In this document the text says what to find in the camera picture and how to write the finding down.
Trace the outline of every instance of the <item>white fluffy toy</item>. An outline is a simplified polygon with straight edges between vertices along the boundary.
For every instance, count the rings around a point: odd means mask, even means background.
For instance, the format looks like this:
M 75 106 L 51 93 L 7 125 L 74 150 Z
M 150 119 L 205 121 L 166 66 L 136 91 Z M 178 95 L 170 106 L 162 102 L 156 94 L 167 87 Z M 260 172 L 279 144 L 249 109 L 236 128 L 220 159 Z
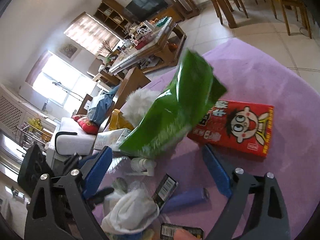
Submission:
M 149 89 L 138 89 L 132 92 L 121 109 L 123 117 L 137 127 L 160 94 L 159 91 Z

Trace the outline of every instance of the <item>snack package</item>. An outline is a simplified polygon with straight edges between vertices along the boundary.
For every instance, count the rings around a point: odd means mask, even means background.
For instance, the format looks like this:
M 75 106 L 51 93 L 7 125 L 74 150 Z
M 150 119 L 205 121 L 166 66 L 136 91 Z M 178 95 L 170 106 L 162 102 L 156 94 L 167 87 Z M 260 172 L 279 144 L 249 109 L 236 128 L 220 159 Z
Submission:
M 188 137 L 266 157 L 270 144 L 273 106 L 235 101 L 216 102 Z
M 226 91 L 212 67 L 188 50 L 170 84 L 120 150 L 135 157 L 155 158 L 183 138 Z

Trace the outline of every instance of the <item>red cushion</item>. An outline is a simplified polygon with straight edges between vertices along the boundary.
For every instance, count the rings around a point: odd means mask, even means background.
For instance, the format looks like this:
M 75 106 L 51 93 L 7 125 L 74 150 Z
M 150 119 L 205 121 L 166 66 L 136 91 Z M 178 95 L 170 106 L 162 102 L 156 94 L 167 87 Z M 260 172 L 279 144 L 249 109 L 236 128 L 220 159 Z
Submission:
M 77 114 L 77 115 L 74 115 L 71 118 L 77 122 L 80 118 L 83 118 L 85 116 L 86 116 L 85 114 Z
M 86 116 L 78 120 L 78 124 L 82 130 L 88 134 L 97 135 L 99 131 L 99 126 L 94 122 L 90 121 Z

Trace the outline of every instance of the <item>red snack box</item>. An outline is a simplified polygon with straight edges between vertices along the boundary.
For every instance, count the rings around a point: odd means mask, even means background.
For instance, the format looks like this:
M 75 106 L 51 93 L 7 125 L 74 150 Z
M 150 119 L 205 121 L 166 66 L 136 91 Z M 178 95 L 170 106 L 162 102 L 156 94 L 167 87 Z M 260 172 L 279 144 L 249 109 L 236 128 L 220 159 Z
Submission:
M 219 100 L 188 134 L 196 142 L 216 144 L 266 157 L 273 106 Z

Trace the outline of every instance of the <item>metal screw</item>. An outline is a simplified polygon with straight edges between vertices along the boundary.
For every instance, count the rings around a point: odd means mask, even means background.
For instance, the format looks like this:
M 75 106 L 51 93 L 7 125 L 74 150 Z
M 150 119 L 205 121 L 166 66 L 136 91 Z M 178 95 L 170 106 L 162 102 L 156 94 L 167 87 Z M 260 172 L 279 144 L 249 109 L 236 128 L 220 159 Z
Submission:
M 71 171 L 71 175 L 72 176 L 77 176 L 79 174 L 79 170 L 78 169 L 74 169 Z
M 242 168 L 236 168 L 236 173 L 237 174 L 243 174 L 244 170 Z
M 268 177 L 269 179 L 273 179 L 275 176 L 274 176 L 273 173 L 268 172 L 268 173 L 267 173 L 267 177 Z
M 47 179 L 47 177 L 48 177 L 48 174 L 42 174 L 41 176 L 40 176 L 40 179 L 41 180 L 45 180 L 45 179 Z

